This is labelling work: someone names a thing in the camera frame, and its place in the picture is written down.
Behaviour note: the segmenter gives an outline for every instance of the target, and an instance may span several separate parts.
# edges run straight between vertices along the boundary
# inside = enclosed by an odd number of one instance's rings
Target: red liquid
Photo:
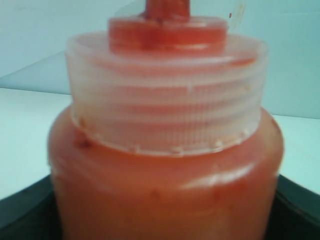
[[[68,108],[48,147],[64,240],[262,240],[283,155],[264,110],[240,145],[156,157],[88,140]]]

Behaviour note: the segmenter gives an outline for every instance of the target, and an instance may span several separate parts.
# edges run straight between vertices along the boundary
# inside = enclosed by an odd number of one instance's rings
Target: condiment bottle
[[[64,240],[262,240],[283,156],[268,49],[188,0],[68,41],[49,136]]]

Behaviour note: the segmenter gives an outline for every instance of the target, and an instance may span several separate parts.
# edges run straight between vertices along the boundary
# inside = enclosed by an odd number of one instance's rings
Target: hot sauce bottle
[[[64,240],[262,240],[283,138],[268,49],[188,0],[147,0],[67,43],[48,140]]]

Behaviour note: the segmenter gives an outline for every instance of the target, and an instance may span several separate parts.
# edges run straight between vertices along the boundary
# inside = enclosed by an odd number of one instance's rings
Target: white table
[[[0,88],[0,200],[49,174],[47,136],[69,95]],[[285,137],[281,174],[320,194],[320,119],[275,116]]]

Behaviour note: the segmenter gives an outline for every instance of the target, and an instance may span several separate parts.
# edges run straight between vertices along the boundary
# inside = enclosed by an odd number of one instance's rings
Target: black tray
[[[61,240],[61,232],[48,176],[0,201],[0,240]],[[320,196],[283,176],[265,236],[278,239],[320,240]]]

